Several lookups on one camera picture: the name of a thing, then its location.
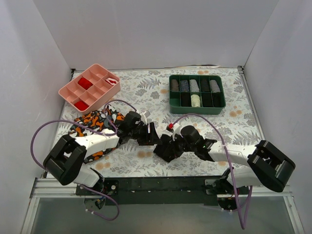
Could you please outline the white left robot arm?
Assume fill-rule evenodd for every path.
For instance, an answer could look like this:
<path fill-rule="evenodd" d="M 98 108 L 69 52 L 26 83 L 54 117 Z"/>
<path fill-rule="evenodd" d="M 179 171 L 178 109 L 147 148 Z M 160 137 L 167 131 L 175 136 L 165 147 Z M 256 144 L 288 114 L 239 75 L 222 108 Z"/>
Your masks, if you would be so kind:
<path fill-rule="evenodd" d="M 62 136 L 44 160 L 43 166 L 60 184 L 81 184 L 87 186 L 91 194 L 98 195 L 104 188 L 103 176 L 86 165 L 88 156 L 116 148 L 130 139 L 137 140 L 139 145 L 162 144 L 154 123 L 148 123 L 143 114 L 130 111 L 124 118 L 113 114 L 98 134 Z"/>

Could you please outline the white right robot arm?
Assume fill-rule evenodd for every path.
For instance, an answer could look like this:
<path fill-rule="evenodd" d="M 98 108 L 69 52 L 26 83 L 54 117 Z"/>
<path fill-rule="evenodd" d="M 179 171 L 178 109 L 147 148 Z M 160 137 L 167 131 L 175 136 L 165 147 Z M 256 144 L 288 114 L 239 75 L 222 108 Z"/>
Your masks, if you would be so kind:
<path fill-rule="evenodd" d="M 256 145 L 225 145 L 221 141 L 204 139 L 198 130 L 187 125 L 172 125 L 174 142 L 184 141 L 183 150 L 193 152 L 198 158 L 211 162 L 228 162 L 220 187 L 227 194 L 245 186 L 265 186 L 282 192 L 287 185 L 295 163 L 269 141 Z"/>

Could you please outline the black underwear beige waistband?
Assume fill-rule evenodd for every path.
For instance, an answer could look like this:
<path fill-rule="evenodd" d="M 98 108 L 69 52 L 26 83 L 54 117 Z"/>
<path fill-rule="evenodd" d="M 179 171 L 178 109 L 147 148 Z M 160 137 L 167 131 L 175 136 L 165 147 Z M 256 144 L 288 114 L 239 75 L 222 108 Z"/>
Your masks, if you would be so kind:
<path fill-rule="evenodd" d="M 181 135 L 169 136 L 162 134 L 161 144 L 158 144 L 153 153 L 166 162 L 179 158 L 184 153 L 185 141 Z"/>

